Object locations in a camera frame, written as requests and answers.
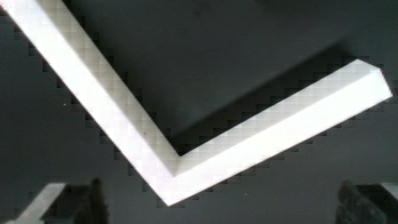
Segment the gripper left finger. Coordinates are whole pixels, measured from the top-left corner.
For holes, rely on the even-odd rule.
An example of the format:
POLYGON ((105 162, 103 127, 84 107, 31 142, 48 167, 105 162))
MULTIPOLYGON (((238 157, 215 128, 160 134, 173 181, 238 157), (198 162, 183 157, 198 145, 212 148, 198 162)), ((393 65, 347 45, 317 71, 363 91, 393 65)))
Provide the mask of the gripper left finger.
POLYGON ((109 224, 109 209, 98 179, 87 185, 50 183, 13 224, 109 224))

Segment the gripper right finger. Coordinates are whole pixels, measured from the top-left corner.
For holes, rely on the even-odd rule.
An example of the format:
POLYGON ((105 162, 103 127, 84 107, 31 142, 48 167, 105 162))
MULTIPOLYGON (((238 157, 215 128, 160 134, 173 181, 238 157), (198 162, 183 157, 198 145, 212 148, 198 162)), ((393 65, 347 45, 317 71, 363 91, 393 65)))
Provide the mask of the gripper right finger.
POLYGON ((398 183, 342 183, 334 224, 398 224, 398 183))

